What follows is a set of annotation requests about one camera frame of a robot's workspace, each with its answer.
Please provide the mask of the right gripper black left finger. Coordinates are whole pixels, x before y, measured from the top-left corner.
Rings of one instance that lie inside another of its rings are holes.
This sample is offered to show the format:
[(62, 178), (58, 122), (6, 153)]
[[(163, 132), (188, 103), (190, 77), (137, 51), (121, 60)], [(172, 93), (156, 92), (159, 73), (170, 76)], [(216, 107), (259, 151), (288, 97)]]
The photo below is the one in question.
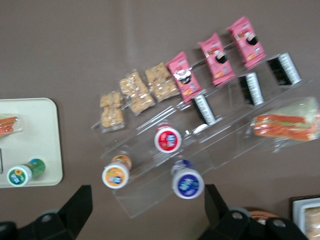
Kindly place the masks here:
[(57, 212), (18, 230), (20, 240), (75, 240), (93, 211), (92, 187), (82, 185)]

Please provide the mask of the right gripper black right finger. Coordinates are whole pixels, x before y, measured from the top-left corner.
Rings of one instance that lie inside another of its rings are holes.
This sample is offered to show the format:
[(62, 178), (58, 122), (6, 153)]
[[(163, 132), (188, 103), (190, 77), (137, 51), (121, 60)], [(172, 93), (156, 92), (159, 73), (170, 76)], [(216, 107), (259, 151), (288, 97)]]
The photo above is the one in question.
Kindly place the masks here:
[(209, 227), (201, 240), (264, 240), (265, 226), (255, 221), (248, 210), (228, 207), (214, 184), (204, 187), (204, 208)]

